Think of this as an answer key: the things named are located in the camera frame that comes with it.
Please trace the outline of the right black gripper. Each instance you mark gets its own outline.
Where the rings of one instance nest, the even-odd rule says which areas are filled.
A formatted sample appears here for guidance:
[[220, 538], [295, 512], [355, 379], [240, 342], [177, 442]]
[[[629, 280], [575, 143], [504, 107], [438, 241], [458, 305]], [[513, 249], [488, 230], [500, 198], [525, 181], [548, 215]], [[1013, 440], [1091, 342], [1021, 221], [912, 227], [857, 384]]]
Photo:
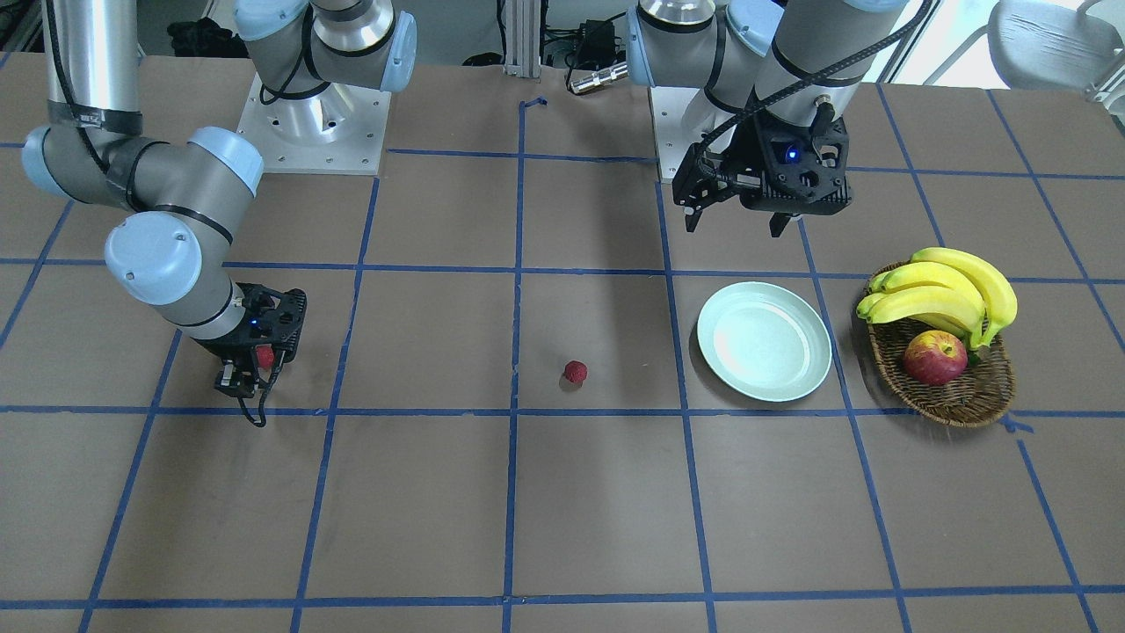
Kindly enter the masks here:
[[[233, 399], [250, 399], [250, 374], [256, 374], [258, 391], [276, 385], [282, 365], [296, 358], [307, 313], [307, 293], [300, 288], [278, 292], [264, 284], [236, 283], [230, 308], [220, 316], [218, 335], [198, 340], [220, 358], [214, 389]], [[258, 370], [253, 347], [270, 345], [276, 353], [273, 370]]]

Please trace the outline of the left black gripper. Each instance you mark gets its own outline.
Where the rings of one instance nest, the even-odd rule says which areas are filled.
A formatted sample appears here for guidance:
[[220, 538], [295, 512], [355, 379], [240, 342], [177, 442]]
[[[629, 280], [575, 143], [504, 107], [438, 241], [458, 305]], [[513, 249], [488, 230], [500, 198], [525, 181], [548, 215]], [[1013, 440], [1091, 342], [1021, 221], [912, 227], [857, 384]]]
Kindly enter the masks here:
[[693, 233], [703, 209], [736, 197], [752, 211], [771, 212], [770, 236], [778, 239], [792, 216], [828, 216], [854, 200], [846, 175], [849, 135], [843, 117], [818, 111], [795, 125], [770, 111], [736, 124], [723, 152], [690, 145], [672, 177], [672, 199]]

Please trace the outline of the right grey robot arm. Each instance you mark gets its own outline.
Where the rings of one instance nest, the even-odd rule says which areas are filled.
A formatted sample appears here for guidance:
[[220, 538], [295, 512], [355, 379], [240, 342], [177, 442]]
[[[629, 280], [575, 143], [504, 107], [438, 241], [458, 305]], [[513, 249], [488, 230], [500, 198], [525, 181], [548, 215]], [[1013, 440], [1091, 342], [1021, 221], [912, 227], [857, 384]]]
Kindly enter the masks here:
[[[307, 297], [222, 268], [266, 172], [260, 145], [216, 126], [181, 147], [144, 135], [133, 1], [44, 1], [40, 12], [51, 121], [25, 138], [25, 174], [76, 204], [125, 209], [105, 239], [112, 277], [220, 360], [217, 391], [266, 396], [296, 358]], [[297, 147], [358, 132], [350, 88], [410, 84], [417, 21], [389, 1], [237, 1], [233, 13], [258, 103]]]

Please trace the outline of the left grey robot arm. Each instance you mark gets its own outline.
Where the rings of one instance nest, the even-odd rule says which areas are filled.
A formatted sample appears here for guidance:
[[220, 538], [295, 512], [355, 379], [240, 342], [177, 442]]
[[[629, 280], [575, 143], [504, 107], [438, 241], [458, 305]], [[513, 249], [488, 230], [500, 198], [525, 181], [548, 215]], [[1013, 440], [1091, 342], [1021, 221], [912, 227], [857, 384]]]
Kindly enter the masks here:
[[780, 236], [854, 200], [844, 112], [875, 54], [908, 31], [904, 1], [639, 1], [627, 12], [636, 84], [695, 90], [672, 199], [696, 230], [738, 200]]

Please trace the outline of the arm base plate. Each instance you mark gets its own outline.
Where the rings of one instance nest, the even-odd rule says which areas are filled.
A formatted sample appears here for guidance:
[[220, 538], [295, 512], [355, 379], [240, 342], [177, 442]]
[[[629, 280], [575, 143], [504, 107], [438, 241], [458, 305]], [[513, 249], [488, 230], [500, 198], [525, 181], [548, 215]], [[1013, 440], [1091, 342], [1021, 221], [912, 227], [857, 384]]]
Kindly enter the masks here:
[[670, 186], [693, 143], [742, 111], [736, 107], [728, 112], [712, 103], [702, 88], [691, 87], [650, 87], [650, 109], [663, 186]]
[[393, 93], [331, 84], [304, 100], [261, 103], [253, 76], [236, 132], [256, 147], [268, 173], [376, 177]]

